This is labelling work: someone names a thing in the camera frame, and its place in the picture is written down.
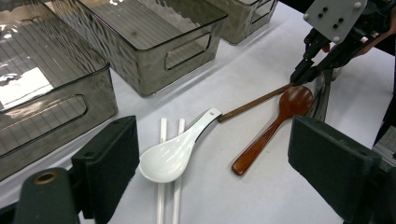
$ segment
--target gray translucent container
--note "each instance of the gray translucent container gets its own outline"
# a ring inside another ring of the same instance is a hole
[[[227,14],[201,0],[52,0],[141,96],[214,59]]]
[[[30,3],[0,11],[0,180],[117,114],[109,63]]]
[[[233,45],[267,24],[274,14],[278,0],[206,0],[228,13],[221,35]]]

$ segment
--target chopstick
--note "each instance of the chopstick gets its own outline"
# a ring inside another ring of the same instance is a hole
[[[266,100],[269,100],[272,97],[284,92],[285,90],[287,90],[288,88],[290,88],[292,86],[294,86],[293,82],[291,82],[288,85],[285,85],[285,86],[283,86],[283,87],[281,87],[281,88],[279,88],[277,90],[271,91],[270,93],[267,93],[264,96],[262,96],[260,98],[257,98],[256,100],[254,100],[254,101],[252,101],[250,103],[247,103],[245,105],[241,105],[238,108],[236,108],[235,110],[233,110],[231,112],[228,112],[227,114],[221,115],[218,118],[218,122],[222,123],[222,122],[224,122],[226,120],[232,119],[233,117],[236,117],[236,116],[242,114],[243,112],[249,110],[250,108],[252,108],[252,107],[254,107],[256,105],[259,105],[259,104],[265,102]]]
[[[186,120],[180,119],[178,121],[178,135],[184,133]],[[180,210],[180,194],[181,194],[181,176],[175,180],[174,185],[174,209],[172,215],[172,224],[178,224],[179,210]]]
[[[160,143],[166,142],[166,118],[161,119]],[[165,208],[165,183],[159,183],[157,189],[157,224],[163,224]]]

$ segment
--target spoon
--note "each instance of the spoon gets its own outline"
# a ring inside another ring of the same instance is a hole
[[[236,175],[243,175],[262,152],[280,124],[294,115],[308,113],[312,101],[313,94],[307,87],[297,86],[287,89],[280,97],[279,115],[276,120],[233,163],[233,172]]]
[[[176,180],[186,169],[198,137],[220,115],[221,112],[211,108],[183,134],[144,152],[139,164],[142,175],[157,183]]]

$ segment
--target spoon handle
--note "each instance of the spoon handle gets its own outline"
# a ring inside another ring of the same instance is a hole
[[[188,134],[183,135],[188,136],[190,140],[196,140],[204,131],[204,129],[220,115],[221,112],[216,108],[210,108],[186,131]]]
[[[278,116],[271,126],[239,156],[232,166],[232,170],[236,175],[243,175],[248,170],[285,119],[283,116]]]

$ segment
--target screw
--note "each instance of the screw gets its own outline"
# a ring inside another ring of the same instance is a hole
[[[372,32],[372,37],[376,38],[377,36],[379,36],[379,33],[377,33],[376,31]]]
[[[309,14],[304,14],[303,19],[307,21],[309,19]]]
[[[355,8],[355,9],[361,9],[361,2],[357,2],[357,3],[355,3],[355,5],[353,5],[353,8]]]
[[[335,44],[338,43],[339,41],[340,41],[340,37],[339,37],[339,36],[335,36],[335,37],[332,39],[332,42],[334,42]]]
[[[361,38],[361,43],[366,43],[367,42],[367,40],[369,40],[369,38],[367,38],[366,36],[364,36],[364,37],[362,37]]]

